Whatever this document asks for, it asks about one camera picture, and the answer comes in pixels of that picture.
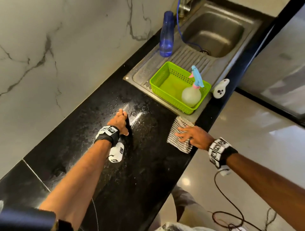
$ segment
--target pants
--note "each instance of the pants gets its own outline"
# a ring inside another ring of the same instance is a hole
[[[177,213],[177,222],[193,227],[206,227],[217,230],[211,214],[199,205],[192,195],[184,191],[181,187],[175,186],[171,192]],[[152,222],[148,231],[154,231],[161,226],[160,215],[158,214]]]

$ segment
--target green plastic basket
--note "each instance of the green plastic basket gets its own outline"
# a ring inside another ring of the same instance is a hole
[[[201,99],[194,107],[190,108],[181,100],[182,91],[186,87],[192,86],[195,81],[194,78],[189,78],[190,75],[190,72],[172,62],[166,62],[149,81],[152,92],[185,114],[190,115],[199,107],[211,89],[211,84],[203,81],[204,87],[200,88]]]

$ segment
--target black cable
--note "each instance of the black cable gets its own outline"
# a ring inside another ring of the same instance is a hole
[[[239,228],[239,227],[241,227],[244,223],[247,223],[247,224],[253,226],[254,228],[256,228],[256,229],[259,230],[259,231],[267,231],[268,226],[269,226],[272,222],[274,222],[277,213],[275,213],[275,215],[274,215],[274,217],[271,219],[271,221],[268,221],[268,220],[269,220],[269,212],[270,212],[271,208],[268,209],[268,212],[267,212],[267,220],[266,220],[266,224],[265,224],[265,229],[264,229],[264,230],[261,230],[261,229],[259,229],[257,226],[255,226],[254,224],[252,224],[252,223],[246,221],[246,220],[245,220],[245,217],[244,217],[244,215],[242,214],[242,212],[240,211],[240,209],[237,208],[237,206],[236,206],[235,204],[233,204],[233,202],[230,201],[229,198],[227,198],[227,197],[224,195],[224,193],[220,190],[220,188],[218,187],[218,185],[217,185],[217,183],[216,183],[216,176],[217,176],[220,172],[222,172],[222,171],[228,171],[228,170],[229,170],[229,169],[222,169],[222,170],[218,171],[218,172],[215,174],[215,176],[214,176],[214,183],[215,183],[217,189],[220,191],[220,193],[221,193],[221,194],[222,194],[222,195],[223,195],[223,196],[224,196],[224,197],[225,197],[225,198],[226,198],[226,199],[227,199],[236,209],[237,209],[237,211],[241,214],[242,218],[240,218],[240,217],[238,217],[238,216],[235,216],[234,214],[231,214],[231,213],[228,213],[228,212],[216,211],[216,212],[212,213],[212,219],[213,219],[213,221],[214,221],[216,224],[218,224],[219,226],[221,226],[221,227],[228,228],[229,231],[231,231],[231,227],[230,227],[230,226],[234,226],[234,228]],[[230,216],[232,216],[232,217],[235,217],[235,218],[241,220],[241,223],[238,224],[238,225],[229,224],[228,226],[224,226],[224,225],[222,225],[222,224],[220,224],[220,223],[218,223],[218,222],[216,221],[216,219],[215,219],[215,214],[217,214],[217,213],[227,214],[227,215],[230,215]]]

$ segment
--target hand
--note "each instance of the hand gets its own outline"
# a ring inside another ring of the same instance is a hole
[[[128,129],[126,128],[127,112],[122,109],[117,112],[117,114],[107,123],[107,125],[113,125],[120,130],[120,134],[129,135]]]
[[[179,127],[178,129],[180,131],[184,131],[184,133],[175,133],[176,136],[180,137],[180,142],[185,142],[190,138],[190,143],[192,145],[203,150],[208,150],[210,145],[215,140],[205,130],[198,126],[186,126],[186,128]]]

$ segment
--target cleaning cloth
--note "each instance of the cleaning cloth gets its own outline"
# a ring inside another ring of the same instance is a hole
[[[184,133],[183,131],[178,130],[179,127],[186,127],[187,125],[189,126],[194,126],[190,121],[188,121],[185,118],[182,118],[181,116],[177,116],[171,129],[170,129],[170,134],[168,135],[167,138],[167,143],[170,143],[171,145],[175,146],[178,148],[180,151],[184,153],[189,153],[193,147],[193,145],[190,144],[190,139],[186,140],[185,142],[180,142],[179,137],[175,136],[175,133]]]

